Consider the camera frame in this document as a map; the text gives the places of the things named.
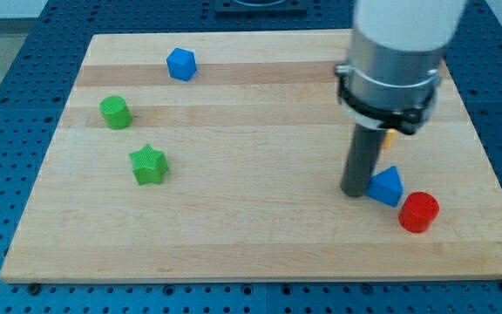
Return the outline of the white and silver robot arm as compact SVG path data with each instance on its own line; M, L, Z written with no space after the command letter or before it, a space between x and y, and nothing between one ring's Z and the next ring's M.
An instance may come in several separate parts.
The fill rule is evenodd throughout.
M437 101L439 67L466 0L357 0L338 98L359 125L412 135Z

